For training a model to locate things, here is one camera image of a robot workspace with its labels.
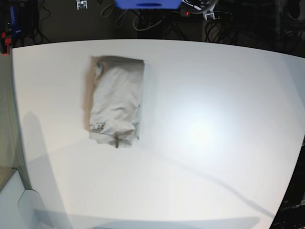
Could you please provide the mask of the grey t-shirt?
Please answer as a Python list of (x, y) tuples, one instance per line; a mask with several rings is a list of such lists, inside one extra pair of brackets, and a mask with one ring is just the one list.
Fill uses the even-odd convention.
[(139, 137), (145, 63), (119, 56), (92, 57), (83, 100), (90, 139), (115, 148)]

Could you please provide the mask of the black power strip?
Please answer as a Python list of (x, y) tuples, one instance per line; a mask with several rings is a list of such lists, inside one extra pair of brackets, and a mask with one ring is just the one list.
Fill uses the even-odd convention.
[(216, 13), (222, 13), (222, 11), (208, 10), (208, 11), (190, 12), (190, 11), (181, 9), (179, 11), (179, 13), (182, 17), (191, 17), (193, 15), (202, 16), (202, 18), (204, 20), (208, 21), (208, 20), (215, 20), (216, 19), (215, 14)]

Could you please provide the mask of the blue box overhead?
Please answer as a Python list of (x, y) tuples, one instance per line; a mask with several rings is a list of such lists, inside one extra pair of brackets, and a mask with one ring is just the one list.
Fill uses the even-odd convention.
[(121, 9), (177, 9), (182, 0), (116, 0)]

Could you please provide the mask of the red and blue clamp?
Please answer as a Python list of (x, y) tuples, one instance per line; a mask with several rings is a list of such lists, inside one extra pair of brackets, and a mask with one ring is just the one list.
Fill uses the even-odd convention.
[(14, 6), (3, 3), (0, 6), (0, 53), (9, 55), (13, 37), (16, 36), (16, 15)]

